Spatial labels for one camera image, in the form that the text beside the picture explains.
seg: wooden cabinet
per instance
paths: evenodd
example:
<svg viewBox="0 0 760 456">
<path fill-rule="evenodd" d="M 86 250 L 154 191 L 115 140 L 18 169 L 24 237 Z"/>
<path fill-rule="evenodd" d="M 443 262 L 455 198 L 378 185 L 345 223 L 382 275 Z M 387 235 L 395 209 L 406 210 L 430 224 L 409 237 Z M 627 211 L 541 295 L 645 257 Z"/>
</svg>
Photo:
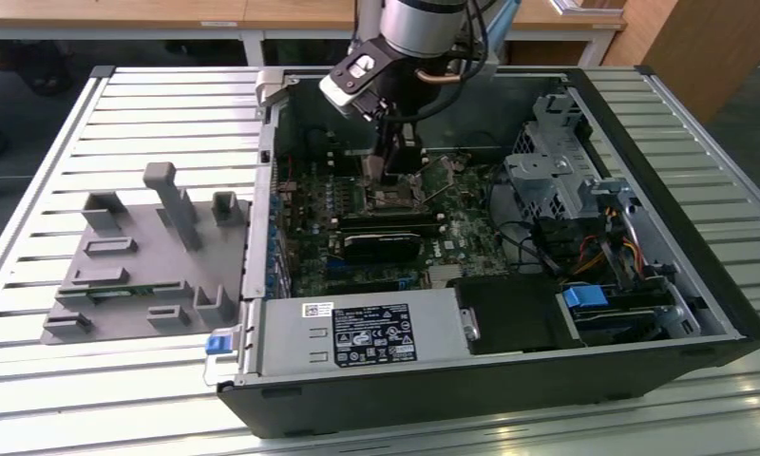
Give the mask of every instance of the wooden cabinet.
<svg viewBox="0 0 760 456">
<path fill-rule="evenodd" d="M 627 0 L 605 65 L 649 65 L 710 121 L 760 63 L 760 0 Z"/>
</svg>

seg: metal table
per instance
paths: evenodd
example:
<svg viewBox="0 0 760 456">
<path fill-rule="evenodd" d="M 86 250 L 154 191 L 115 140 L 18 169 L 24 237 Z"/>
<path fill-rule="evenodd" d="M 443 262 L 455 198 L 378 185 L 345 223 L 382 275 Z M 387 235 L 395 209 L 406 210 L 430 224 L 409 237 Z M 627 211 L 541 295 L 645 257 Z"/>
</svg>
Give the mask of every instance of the metal table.
<svg viewBox="0 0 760 456">
<path fill-rule="evenodd" d="M 263 441 L 203 381 L 204 335 L 42 346 L 87 192 L 154 202 L 148 162 L 194 200 L 250 198 L 256 69 L 119 68 L 90 79 L 0 237 L 0 453 L 725 454 L 760 450 L 760 351 L 646 397 Z M 593 69 L 629 132 L 760 312 L 760 192 L 655 77 Z M 619 164 L 602 143 L 614 174 Z"/>
</svg>

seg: warning label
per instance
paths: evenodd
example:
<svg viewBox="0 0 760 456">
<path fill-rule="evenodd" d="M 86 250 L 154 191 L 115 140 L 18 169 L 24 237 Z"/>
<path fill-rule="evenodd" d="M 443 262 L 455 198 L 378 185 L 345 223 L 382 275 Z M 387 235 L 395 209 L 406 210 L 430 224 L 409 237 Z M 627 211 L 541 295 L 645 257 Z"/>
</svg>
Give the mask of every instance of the warning label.
<svg viewBox="0 0 760 456">
<path fill-rule="evenodd" d="M 333 328 L 339 367 L 418 361 L 409 304 L 334 309 Z"/>
</svg>

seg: blue latch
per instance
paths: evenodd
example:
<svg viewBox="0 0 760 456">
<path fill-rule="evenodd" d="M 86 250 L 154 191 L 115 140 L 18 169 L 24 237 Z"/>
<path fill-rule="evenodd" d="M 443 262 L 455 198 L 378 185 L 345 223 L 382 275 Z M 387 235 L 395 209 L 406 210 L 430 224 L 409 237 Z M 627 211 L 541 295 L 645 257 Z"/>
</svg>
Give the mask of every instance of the blue latch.
<svg viewBox="0 0 760 456">
<path fill-rule="evenodd" d="M 606 294 L 599 285 L 570 287 L 570 289 L 563 292 L 563 298 L 567 300 L 567 306 L 570 308 L 609 305 L 609 299 L 606 299 Z"/>
<path fill-rule="evenodd" d="M 234 335 L 211 335 L 206 342 L 206 354 L 226 354 L 234 352 Z"/>
</svg>

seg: desk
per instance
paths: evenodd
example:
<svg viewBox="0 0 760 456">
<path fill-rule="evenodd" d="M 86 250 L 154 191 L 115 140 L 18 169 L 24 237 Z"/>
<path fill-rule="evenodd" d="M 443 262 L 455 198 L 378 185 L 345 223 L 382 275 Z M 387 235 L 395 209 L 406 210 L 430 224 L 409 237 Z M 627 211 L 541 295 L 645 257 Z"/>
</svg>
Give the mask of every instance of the desk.
<svg viewBox="0 0 760 456">
<path fill-rule="evenodd" d="M 240 39 L 247 0 L 0 0 L 0 39 Z"/>
<path fill-rule="evenodd" d="M 349 40 L 354 14 L 353 0 L 248 0 L 242 34 L 248 64 L 266 64 L 264 40 Z M 593 67 L 599 66 L 625 24 L 614 16 L 563 16 L 547 0 L 523 0 L 507 41 L 587 42 L 579 65 Z"/>
<path fill-rule="evenodd" d="M 351 36 L 353 0 L 0 0 L 0 39 L 235 39 L 248 64 L 266 64 L 263 41 Z M 625 21 L 563 16 L 549 0 L 523 0 L 509 41 L 586 42 L 582 66 L 599 65 Z"/>
</svg>

